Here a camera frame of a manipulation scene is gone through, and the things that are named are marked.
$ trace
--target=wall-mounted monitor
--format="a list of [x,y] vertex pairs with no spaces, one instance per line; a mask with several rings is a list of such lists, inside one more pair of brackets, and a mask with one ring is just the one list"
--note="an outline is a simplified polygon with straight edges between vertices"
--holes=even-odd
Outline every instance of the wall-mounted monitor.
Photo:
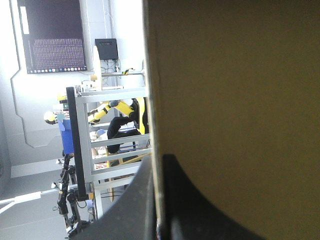
[[79,0],[18,0],[28,74],[86,71]]

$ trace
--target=black vertical bar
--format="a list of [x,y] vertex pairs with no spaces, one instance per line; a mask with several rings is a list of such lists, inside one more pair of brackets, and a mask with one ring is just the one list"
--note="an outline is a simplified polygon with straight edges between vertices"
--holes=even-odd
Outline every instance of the black vertical bar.
[[79,126],[78,126],[78,117],[77,117],[77,106],[76,106],[74,87],[71,86],[66,88],[66,97],[67,97],[68,106],[69,106],[69,115],[70,115],[71,132],[72,132],[72,140],[73,140],[74,163],[75,163],[76,180],[78,185],[78,200],[84,201],[88,199],[88,195],[86,193],[84,167],[82,163]]

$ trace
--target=metal frame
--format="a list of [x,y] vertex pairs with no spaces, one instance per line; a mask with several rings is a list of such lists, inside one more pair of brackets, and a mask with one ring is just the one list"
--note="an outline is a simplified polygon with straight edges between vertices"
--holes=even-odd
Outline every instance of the metal frame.
[[114,144],[123,144],[129,142],[146,141],[150,139],[149,134],[122,137],[117,139],[109,139],[103,141],[91,141],[89,133],[93,130],[88,124],[87,103],[132,99],[137,97],[147,97],[148,92],[145,87],[131,89],[115,89],[94,92],[83,92],[75,96],[76,119],[78,126],[78,141],[80,145],[80,154],[76,154],[75,147],[75,164],[78,169],[78,160],[76,155],[81,156],[81,166],[83,169],[84,183],[91,183],[98,180],[120,177],[124,175],[134,174],[139,169],[140,163],[130,163],[125,165],[114,166],[106,169],[94,170],[94,164],[105,161],[111,161],[131,156],[142,155],[151,152],[151,148],[138,149],[130,152],[110,155],[100,158],[92,158],[92,148],[101,146],[110,146]]

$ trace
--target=white wall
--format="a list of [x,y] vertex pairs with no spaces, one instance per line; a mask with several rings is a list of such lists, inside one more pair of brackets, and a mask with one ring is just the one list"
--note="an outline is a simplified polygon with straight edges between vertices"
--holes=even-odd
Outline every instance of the white wall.
[[[78,72],[26,74],[17,2],[16,0],[12,2],[14,20],[18,26],[16,34],[22,69],[13,78],[11,84],[10,78],[18,70],[16,45],[9,1],[1,1],[0,102],[11,165],[16,166],[61,156],[62,142],[58,126],[46,124],[43,121],[43,114],[57,103],[59,91],[64,90],[65,87],[78,85],[88,76]],[[113,37],[118,38],[122,70],[127,68],[140,70],[144,56],[141,1],[112,0],[109,3],[108,0],[80,0],[80,5],[88,69],[92,68],[94,39],[112,38],[110,25],[110,16],[112,16]],[[120,83],[126,88],[143,85],[141,76],[122,77]]]
[[[122,71],[142,69],[144,59],[143,14],[141,0],[109,0],[113,37],[117,39]],[[126,88],[143,87],[140,75],[123,76],[120,80]]]

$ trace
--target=metal stand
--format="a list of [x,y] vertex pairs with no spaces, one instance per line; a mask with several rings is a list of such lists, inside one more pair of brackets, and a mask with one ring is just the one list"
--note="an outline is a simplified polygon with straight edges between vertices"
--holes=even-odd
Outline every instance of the metal stand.
[[[80,218],[77,206],[77,191],[74,189],[70,189],[68,191],[70,179],[73,185],[77,184],[76,168],[74,166],[69,166],[70,159],[72,157],[73,155],[70,154],[66,154],[64,156],[63,169],[62,173],[60,174],[62,183],[59,183],[59,197],[57,201],[59,214],[64,218],[65,229],[69,237],[73,236],[76,233],[79,233],[85,225],[89,224],[89,222],[82,221]],[[71,208],[71,218],[68,217],[69,212],[67,200]]]

